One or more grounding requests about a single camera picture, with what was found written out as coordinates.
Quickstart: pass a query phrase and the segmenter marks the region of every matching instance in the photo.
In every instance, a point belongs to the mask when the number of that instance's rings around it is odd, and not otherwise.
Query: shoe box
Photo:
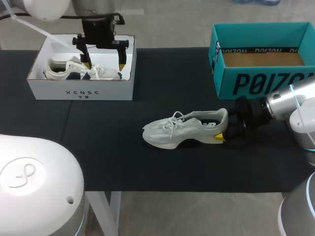
[[[214,24],[209,60],[218,97],[255,99],[313,76],[314,42],[309,22]]]
[[[135,37],[116,35],[116,40],[129,40],[126,50],[127,62],[121,80],[47,80],[44,65],[47,59],[67,61],[73,56],[80,58],[82,53],[72,45],[76,34],[54,35],[66,42],[65,47],[46,38],[31,68],[27,81],[37,100],[132,100],[133,82],[136,65]],[[87,45],[92,64],[113,68],[119,71],[117,50],[97,49]]]

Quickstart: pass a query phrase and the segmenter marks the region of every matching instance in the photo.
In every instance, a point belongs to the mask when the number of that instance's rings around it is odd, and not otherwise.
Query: black tablecloth
[[[27,76],[37,51],[0,51],[0,134],[60,143],[71,101],[36,101]]]
[[[162,150],[146,144],[142,127],[151,121],[233,102],[216,96],[207,48],[137,52],[133,101],[72,104],[34,99],[26,76],[35,52],[0,52],[0,133],[61,140],[90,191],[285,192],[312,173],[283,123],[224,145],[187,141]]]

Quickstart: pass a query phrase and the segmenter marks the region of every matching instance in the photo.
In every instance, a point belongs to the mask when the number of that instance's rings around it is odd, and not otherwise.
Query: shoelace
[[[185,120],[184,118],[182,118],[182,120],[178,120],[175,115],[179,113],[182,117],[184,116],[181,112],[175,112],[174,115],[170,118],[164,119],[162,122],[160,122],[160,124],[163,125],[163,130],[166,129],[170,129],[171,130],[171,137],[173,136],[173,131],[174,128],[176,129],[178,126],[184,126],[185,124],[183,124],[183,121]]]
[[[99,73],[104,74],[105,73],[105,67],[100,65],[100,64],[95,64],[94,66],[92,66],[92,69],[89,70],[88,68],[86,70],[82,70],[85,72],[90,72],[94,70],[95,71],[95,75],[96,75],[96,79],[99,80]]]

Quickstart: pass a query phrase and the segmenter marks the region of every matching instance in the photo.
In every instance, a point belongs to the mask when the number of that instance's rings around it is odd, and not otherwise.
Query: white sneaker
[[[227,110],[192,112],[183,115],[175,112],[173,117],[161,119],[143,127],[143,139],[158,148],[175,149],[186,139],[195,139],[205,144],[222,144],[223,138],[215,137],[228,125]]]
[[[89,70],[77,57],[68,61],[48,59],[44,68],[47,80],[120,80],[122,74],[115,69],[94,65]]]

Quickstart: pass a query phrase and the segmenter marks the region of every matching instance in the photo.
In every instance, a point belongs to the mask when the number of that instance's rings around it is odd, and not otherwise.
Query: logo on robot arm
[[[0,187],[15,196],[29,195],[46,180],[43,164],[30,157],[20,157],[7,163],[0,171]]]

